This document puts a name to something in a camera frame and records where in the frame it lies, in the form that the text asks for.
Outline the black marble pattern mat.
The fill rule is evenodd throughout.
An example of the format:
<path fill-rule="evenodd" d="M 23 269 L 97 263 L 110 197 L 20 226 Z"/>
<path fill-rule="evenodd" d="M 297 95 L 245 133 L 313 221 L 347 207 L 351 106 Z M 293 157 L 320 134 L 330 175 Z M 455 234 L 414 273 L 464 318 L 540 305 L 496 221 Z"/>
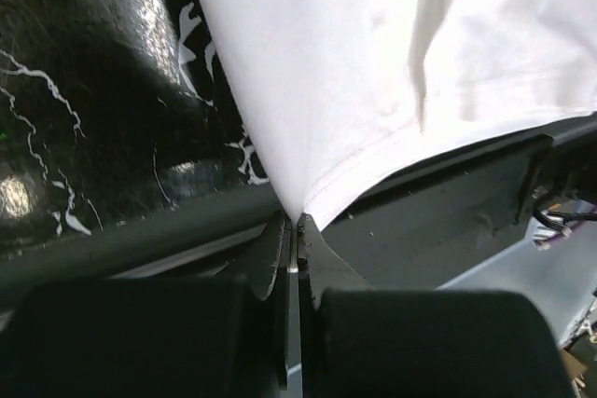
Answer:
<path fill-rule="evenodd" d="M 1 0 L 1 256 L 268 181 L 199 0 Z"/>

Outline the white t-shirt robot print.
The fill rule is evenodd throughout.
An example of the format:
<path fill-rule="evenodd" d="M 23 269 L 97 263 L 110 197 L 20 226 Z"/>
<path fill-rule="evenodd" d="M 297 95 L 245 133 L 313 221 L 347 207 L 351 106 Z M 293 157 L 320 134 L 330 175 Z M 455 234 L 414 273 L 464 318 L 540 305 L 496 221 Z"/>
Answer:
<path fill-rule="evenodd" d="M 596 109 L 596 0 L 200 0 L 271 185 L 329 225 L 422 160 Z"/>

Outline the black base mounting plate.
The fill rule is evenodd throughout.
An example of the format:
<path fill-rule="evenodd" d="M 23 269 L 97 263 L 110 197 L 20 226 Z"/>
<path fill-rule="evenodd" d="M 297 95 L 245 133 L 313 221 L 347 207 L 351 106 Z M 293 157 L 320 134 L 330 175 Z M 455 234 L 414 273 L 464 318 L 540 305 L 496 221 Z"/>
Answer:
<path fill-rule="evenodd" d="M 280 204 L 269 185 L 234 185 L 200 161 L 169 170 L 150 158 L 86 185 L 1 166 L 1 305 L 37 285 L 201 269 L 244 249 Z M 586 181 L 596 120 L 566 120 L 477 144 L 390 176 L 323 233 L 369 280 L 437 286 L 521 236 L 533 208 Z"/>

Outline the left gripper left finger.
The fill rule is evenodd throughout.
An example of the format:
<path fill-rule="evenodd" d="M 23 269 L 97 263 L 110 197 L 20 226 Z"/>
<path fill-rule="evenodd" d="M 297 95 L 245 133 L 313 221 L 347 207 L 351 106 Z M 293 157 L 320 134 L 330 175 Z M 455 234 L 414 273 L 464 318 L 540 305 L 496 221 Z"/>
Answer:
<path fill-rule="evenodd" d="M 267 346 L 282 390 L 288 383 L 289 264 L 292 224 L 276 212 L 250 248 L 236 260 L 236 268 L 264 308 Z"/>

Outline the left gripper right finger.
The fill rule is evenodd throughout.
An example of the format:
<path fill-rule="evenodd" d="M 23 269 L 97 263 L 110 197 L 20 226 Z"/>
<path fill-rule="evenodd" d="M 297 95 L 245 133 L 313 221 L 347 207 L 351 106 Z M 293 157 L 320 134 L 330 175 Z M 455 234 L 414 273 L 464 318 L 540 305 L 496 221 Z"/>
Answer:
<path fill-rule="evenodd" d="M 322 397 L 325 331 L 318 309 L 323 292 L 330 288 L 364 290 L 369 283 L 329 247 L 313 218 L 305 213 L 298 220 L 296 247 L 303 395 Z"/>

